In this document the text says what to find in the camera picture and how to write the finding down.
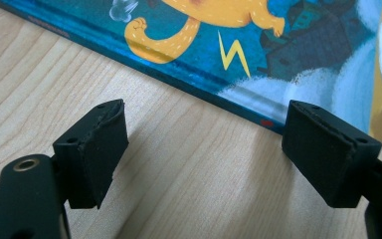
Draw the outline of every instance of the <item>book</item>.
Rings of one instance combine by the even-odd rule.
[[[380,115],[382,0],[0,0],[0,8],[278,133],[290,100],[370,134]]]

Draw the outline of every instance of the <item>yellow lightning bolt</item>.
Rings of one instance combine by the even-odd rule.
[[[241,47],[241,44],[238,40],[235,40],[232,44],[231,49],[229,49],[228,55],[225,55],[225,49],[223,48],[223,42],[222,37],[220,36],[220,32],[218,32],[219,35],[219,45],[220,45],[220,55],[222,57],[223,62],[223,68],[228,70],[229,65],[231,65],[232,60],[234,59],[235,55],[238,53],[238,57],[241,60],[241,64],[243,65],[245,73],[247,73],[247,76],[250,77],[250,70],[248,70],[247,60],[245,59],[245,54],[243,51],[243,48]]]

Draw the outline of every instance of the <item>blue book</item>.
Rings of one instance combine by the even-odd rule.
[[[382,0],[0,0],[0,7],[281,133],[289,100],[364,131]]]

